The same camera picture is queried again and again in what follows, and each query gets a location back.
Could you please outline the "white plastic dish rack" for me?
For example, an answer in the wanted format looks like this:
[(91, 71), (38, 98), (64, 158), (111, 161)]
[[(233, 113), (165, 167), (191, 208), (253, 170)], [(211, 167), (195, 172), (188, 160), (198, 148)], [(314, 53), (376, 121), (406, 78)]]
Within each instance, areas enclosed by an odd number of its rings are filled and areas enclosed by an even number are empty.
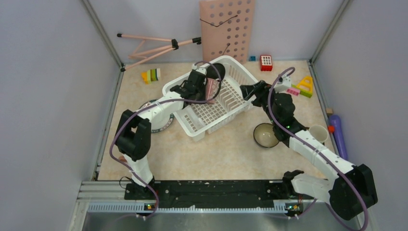
[(256, 82), (242, 64), (223, 55), (195, 63), (191, 71), (165, 84), (159, 102), (165, 101), (185, 133), (199, 141), (251, 108), (240, 86)]

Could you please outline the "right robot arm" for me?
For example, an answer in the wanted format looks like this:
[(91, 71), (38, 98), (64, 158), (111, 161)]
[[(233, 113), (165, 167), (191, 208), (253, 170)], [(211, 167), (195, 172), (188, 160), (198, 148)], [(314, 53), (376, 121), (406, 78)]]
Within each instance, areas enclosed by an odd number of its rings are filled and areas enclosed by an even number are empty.
[(273, 122), (278, 141), (306, 158), (324, 174), (320, 179), (300, 170), (287, 172), (282, 192), (288, 198), (305, 194), (327, 203), (332, 211), (344, 220), (351, 220), (378, 202), (372, 170), (365, 164), (359, 166), (336, 155), (319, 142), (310, 131), (294, 117), (295, 105), (291, 95), (278, 93), (272, 85), (259, 81), (241, 85), (242, 98), (252, 97), (252, 105), (261, 107)]

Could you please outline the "white plate green rim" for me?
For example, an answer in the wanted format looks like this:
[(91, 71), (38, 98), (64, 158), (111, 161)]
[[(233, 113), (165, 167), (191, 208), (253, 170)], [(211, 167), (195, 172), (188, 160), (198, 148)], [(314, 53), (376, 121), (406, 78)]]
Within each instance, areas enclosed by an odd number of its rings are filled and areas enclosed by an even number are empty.
[[(148, 107), (152, 104), (154, 104), (154, 102), (157, 101), (157, 99), (153, 99), (153, 100), (149, 100), (147, 102), (145, 102), (144, 104), (142, 104), (139, 109), (143, 109), (145, 107)], [(172, 125), (173, 121), (175, 119), (175, 116), (173, 113), (169, 114), (167, 117), (167, 120), (165, 120), (165, 117), (160, 118), (160, 119), (156, 119), (155, 122), (158, 123), (152, 123), (152, 130), (151, 133), (160, 133), (164, 130), (166, 130), (169, 126)]]

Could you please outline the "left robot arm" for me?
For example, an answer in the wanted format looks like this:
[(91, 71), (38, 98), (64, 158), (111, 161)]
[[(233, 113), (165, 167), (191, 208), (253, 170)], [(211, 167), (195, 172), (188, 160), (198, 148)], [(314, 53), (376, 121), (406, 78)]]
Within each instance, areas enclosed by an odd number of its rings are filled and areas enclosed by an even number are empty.
[(136, 193), (141, 198), (148, 199), (154, 193), (154, 186), (150, 183), (153, 174), (147, 160), (152, 129), (165, 125), (170, 115), (183, 109), (187, 103), (204, 103), (206, 80), (203, 68), (192, 70), (181, 85), (172, 87), (153, 104), (135, 112), (126, 110), (122, 113), (113, 145), (125, 157), (132, 180), (137, 184)]

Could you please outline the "pink mug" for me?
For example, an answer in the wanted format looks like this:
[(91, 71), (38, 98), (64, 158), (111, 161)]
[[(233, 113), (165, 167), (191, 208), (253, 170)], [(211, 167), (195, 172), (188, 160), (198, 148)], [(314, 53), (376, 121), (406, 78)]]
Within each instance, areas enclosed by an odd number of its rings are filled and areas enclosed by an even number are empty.
[(216, 95), (217, 91), (219, 89), (219, 80), (218, 79), (208, 79), (207, 84), (206, 84), (206, 89), (205, 89), (205, 99), (210, 100), (207, 102), (207, 104), (215, 104), (215, 99), (214, 96)]

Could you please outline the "dark bowl beige inside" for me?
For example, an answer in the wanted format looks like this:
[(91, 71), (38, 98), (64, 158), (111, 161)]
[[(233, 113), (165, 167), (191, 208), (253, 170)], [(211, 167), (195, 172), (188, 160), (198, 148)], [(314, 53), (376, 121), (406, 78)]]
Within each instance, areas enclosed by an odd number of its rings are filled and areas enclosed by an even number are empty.
[(253, 138), (256, 144), (263, 148), (272, 148), (280, 142), (273, 131), (273, 125), (262, 123), (257, 125), (253, 131)]

